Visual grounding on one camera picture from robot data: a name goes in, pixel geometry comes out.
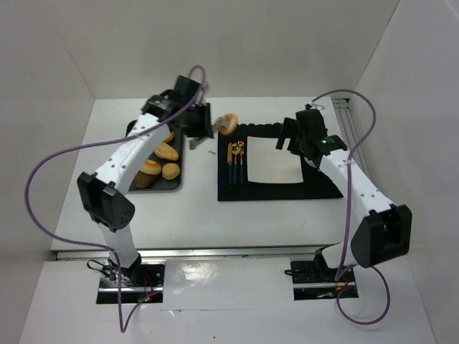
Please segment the round orange-topped bun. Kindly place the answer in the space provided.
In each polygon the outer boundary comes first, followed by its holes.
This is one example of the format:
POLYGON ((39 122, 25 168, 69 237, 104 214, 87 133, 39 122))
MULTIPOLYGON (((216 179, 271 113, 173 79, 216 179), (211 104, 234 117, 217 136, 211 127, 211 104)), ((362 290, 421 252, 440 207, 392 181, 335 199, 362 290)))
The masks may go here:
POLYGON ((239 122, 238 116, 234 113, 223 115, 219 122, 220 123, 219 132, 222 135, 232 134, 236 130, 238 126, 238 122, 239 122))

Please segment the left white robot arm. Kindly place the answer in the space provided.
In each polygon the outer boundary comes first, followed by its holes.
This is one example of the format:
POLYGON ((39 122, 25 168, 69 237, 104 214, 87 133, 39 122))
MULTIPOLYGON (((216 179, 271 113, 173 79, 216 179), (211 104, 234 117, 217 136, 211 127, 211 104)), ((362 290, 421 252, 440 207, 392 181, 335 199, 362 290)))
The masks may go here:
POLYGON ((141 256, 130 228, 135 206, 126 194, 145 161, 177 127, 192 140, 211 138, 210 104, 187 107, 169 100, 148 101, 112 156, 95 172, 82 172, 77 178, 83 208, 103 234, 110 263, 133 282, 141 271, 141 256))

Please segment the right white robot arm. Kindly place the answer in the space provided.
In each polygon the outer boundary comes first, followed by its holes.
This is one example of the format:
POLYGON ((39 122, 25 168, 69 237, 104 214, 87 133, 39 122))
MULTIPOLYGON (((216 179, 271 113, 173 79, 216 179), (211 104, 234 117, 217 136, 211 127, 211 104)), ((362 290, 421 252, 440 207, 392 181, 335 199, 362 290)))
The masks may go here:
POLYGON ((276 148, 310 161, 346 199, 343 241, 314 254, 319 277, 334 280, 347 267, 369 268, 408 253, 412 212, 377 189, 342 139, 328 134, 319 110, 308 107, 285 118, 276 148))

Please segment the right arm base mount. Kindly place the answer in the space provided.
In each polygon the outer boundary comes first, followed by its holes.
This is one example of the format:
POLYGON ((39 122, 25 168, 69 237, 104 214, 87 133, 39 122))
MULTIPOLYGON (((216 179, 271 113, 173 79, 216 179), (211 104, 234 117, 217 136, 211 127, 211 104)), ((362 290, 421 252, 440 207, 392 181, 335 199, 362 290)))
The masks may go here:
POLYGON ((359 297, 352 269, 336 281, 337 269, 326 268, 319 258, 291 260, 290 267, 283 273, 291 278, 295 301, 333 300, 338 295, 341 298, 359 297))

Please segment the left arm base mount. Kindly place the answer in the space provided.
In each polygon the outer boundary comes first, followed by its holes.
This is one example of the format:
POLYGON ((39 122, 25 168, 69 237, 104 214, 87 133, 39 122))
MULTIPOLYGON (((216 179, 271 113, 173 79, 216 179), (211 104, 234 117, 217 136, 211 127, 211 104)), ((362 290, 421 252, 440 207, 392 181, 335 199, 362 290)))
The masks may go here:
MULTIPOLYGON (((100 274, 96 303, 114 305, 118 302, 118 272, 111 263, 89 259, 88 269, 100 274)), ((121 277, 122 304, 138 302, 154 304, 164 299, 165 264, 142 264, 139 275, 133 279, 121 277)))

